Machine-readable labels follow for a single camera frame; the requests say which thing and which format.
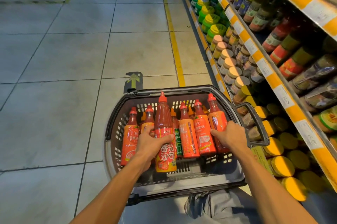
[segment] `person's left hand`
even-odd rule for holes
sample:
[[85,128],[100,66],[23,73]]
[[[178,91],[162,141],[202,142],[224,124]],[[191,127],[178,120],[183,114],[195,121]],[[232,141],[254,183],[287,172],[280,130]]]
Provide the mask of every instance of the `person's left hand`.
[[158,154],[161,146],[174,139],[173,134],[156,139],[151,137],[150,132],[153,128],[154,126],[145,127],[145,129],[141,132],[141,135],[138,137],[136,154],[134,156],[140,157],[145,161],[143,172],[149,169],[151,160]]

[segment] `hand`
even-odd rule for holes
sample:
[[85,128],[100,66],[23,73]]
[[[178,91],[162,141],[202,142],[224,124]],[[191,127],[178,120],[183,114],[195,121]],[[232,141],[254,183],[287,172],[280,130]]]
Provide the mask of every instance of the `hand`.
[[134,157],[140,157],[145,161],[143,172],[149,169],[151,160],[158,154],[161,146],[165,143],[171,142],[174,139],[173,134],[156,139],[151,137],[150,132],[153,130],[153,128],[154,126],[145,127],[145,130],[142,131],[141,135],[138,137],[137,149]]
[[220,143],[229,148],[231,151],[235,149],[245,149],[247,148],[247,137],[245,133],[245,128],[239,124],[229,121],[227,123],[227,128],[223,132],[211,129],[211,134],[218,138]]

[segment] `person's right hand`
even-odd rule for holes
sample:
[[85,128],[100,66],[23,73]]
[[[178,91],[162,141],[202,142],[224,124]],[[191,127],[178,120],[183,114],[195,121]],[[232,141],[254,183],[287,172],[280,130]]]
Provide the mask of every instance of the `person's right hand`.
[[229,121],[227,123],[227,128],[223,132],[211,129],[211,134],[218,138],[220,143],[229,148],[231,151],[234,149],[245,149],[247,148],[247,137],[245,133],[245,128],[239,124]]

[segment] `yellow floor line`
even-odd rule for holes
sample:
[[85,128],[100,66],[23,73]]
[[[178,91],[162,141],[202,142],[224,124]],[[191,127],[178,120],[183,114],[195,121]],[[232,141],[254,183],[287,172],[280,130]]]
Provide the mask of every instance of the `yellow floor line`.
[[184,78],[183,68],[181,66],[181,60],[180,60],[180,54],[179,54],[178,45],[176,41],[176,35],[173,29],[171,13],[168,7],[169,6],[167,4],[167,0],[164,0],[164,8],[165,8],[165,13],[166,13],[167,25],[169,27],[173,58],[174,58],[174,62],[176,65],[178,83],[179,83],[179,86],[181,87],[181,86],[185,86],[185,78]]

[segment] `person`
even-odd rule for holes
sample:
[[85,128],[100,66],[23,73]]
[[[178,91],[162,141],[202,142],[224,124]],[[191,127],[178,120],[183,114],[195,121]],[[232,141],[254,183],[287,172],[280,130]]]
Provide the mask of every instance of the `person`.
[[[103,188],[70,223],[117,224],[133,186],[146,171],[161,146],[174,139],[150,136],[150,130],[141,133],[137,150],[130,162]],[[211,130],[221,144],[228,147],[238,159],[252,196],[241,189],[220,190],[191,195],[185,211],[195,220],[191,223],[317,223],[281,184],[255,160],[247,147],[245,129],[229,121],[224,132]]]

